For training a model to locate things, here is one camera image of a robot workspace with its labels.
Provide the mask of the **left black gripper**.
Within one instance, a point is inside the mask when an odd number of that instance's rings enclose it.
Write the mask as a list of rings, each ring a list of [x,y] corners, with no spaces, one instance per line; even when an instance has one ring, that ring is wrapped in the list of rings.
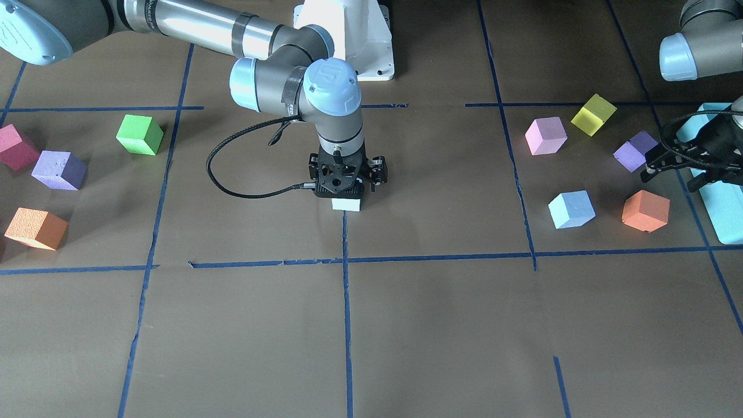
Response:
[[[741,127],[732,114],[719,113],[696,135],[696,146],[705,163],[741,174]]]

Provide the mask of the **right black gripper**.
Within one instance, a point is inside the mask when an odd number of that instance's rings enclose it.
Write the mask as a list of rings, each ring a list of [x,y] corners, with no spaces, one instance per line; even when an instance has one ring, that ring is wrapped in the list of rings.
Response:
[[[339,150],[336,150],[329,154],[336,154],[336,153],[339,153],[340,156],[342,156]],[[313,169],[316,164],[317,154],[318,153],[312,153],[308,161],[309,177],[311,179],[310,182],[308,182],[308,189],[312,191],[315,186],[315,180],[314,180],[315,175],[313,174]],[[361,180],[363,180],[363,185],[368,183],[370,185],[371,190],[373,191],[377,185],[381,185],[382,183],[387,183],[388,168],[387,168],[387,162],[385,161],[385,157],[376,156],[374,158],[367,158],[366,153],[365,153],[364,160],[365,160],[365,163],[362,166],[362,171],[360,172]]]

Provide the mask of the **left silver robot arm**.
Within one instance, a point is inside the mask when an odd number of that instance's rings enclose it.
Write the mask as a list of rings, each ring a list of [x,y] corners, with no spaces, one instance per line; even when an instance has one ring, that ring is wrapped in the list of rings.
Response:
[[[697,80],[741,71],[741,2],[687,1],[679,18],[680,31],[659,47],[659,69],[670,82]],[[712,116],[695,138],[678,140],[670,131],[695,116]],[[741,98],[718,111],[698,111],[677,117],[661,129],[659,163],[649,171],[670,168],[703,170],[703,181],[741,180]]]

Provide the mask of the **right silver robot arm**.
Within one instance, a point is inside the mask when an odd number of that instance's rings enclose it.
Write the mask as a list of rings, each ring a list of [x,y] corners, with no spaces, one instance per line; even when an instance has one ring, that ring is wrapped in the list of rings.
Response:
[[[282,132],[312,124],[319,150],[308,161],[318,197],[359,199],[387,183],[383,156],[366,155],[360,82],[394,72],[392,37],[375,1],[304,1],[294,24],[207,1],[3,1],[2,48],[47,66],[109,37],[133,32],[178,39],[230,56],[234,102],[273,114]]]

